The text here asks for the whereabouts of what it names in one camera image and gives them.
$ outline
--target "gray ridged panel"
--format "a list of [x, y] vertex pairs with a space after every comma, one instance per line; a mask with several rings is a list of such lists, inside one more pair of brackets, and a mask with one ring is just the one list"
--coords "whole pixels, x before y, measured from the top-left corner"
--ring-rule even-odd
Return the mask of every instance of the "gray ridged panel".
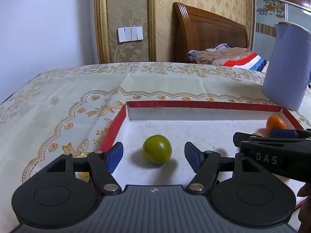
[[21, 225], [14, 233], [294, 233], [288, 225], [249, 229], [232, 224], [203, 196], [186, 193], [182, 186], [128, 186], [107, 196], [98, 209], [80, 223], [45, 230]]

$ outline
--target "brown striped panel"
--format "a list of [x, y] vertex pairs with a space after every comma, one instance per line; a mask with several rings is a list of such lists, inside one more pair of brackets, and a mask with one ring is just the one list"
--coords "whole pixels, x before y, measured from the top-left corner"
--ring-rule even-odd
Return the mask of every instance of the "brown striped panel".
[[263, 23], [256, 23], [256, 32], [276, 37], [276, 30], [274, 26], [266, 25]]

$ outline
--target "human hand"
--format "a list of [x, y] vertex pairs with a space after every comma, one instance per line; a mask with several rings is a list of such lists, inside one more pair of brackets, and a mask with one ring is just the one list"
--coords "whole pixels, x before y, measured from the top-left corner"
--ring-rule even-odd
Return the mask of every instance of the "human hand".
[[311, 233], [311, 183], [306, 183], [297, 193], [298, 197], [306, 197], [304, 204], [302, 204], [298, 219], [301, 221], [298, 232]]

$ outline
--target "white stripe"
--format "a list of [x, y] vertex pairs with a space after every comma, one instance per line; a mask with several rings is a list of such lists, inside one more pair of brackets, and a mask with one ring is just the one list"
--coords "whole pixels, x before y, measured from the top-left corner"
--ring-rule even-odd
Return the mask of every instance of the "white stripe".
[[238, 67], [238, 68], [244, 68], [244, 69], [250, 69], [252, 68], [259, 60], [261, 57], [257, 55], [255, 58], [253, 58], [251, 61], [247, 62], [244, 65], [234, 65], [233, 67]]

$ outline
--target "gray floral wallpaper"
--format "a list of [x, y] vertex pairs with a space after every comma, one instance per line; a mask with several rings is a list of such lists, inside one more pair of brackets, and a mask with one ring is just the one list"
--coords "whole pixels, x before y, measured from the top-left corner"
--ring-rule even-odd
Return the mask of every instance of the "gray floral wallpaper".
[[[113, 63], [149, 61], [147, 0], [108, 0], [109, 41]], [[144, 39], [118, 43], [117, 28], [142, 26]]]

